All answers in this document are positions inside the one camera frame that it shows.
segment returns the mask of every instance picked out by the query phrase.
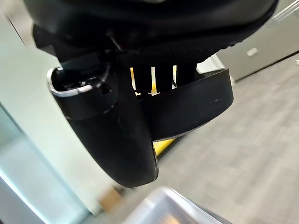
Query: gray carpet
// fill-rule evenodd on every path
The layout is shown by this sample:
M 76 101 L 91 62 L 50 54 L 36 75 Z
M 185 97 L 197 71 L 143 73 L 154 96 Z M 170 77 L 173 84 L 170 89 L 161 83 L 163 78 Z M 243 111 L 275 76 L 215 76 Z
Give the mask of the gray carpet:
M 159 161 L 157 181 L 129 193 L 120 224 L 154 188 L 172 187 L 234 224 L 299 222 L 299 67 L 288 58 L 234 86 L 234 104 Z

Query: metal object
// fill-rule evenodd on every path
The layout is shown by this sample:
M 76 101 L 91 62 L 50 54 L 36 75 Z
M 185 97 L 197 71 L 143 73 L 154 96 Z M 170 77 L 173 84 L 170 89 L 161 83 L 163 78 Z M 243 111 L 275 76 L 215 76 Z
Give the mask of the metal object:
M 148 195 L 122 224 L 230 224 L 167 187 Z

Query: black plastic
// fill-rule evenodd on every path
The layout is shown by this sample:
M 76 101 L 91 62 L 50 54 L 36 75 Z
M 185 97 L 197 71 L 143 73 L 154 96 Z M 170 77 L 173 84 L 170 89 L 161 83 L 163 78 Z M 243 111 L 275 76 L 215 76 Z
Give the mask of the black plastic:
M 192 131 L 231 106 L 234 96 L 228 69 L 204 75 L 206 78 L 139 101 L 153 141 Z
M 150 183 L 158 176 L 157 157 L 129 73 L 111 70 L 109 76 L 108 92 L 94 86 L 75 96 L 52 93 L 74 132 L 108 175 L 130 188 Z

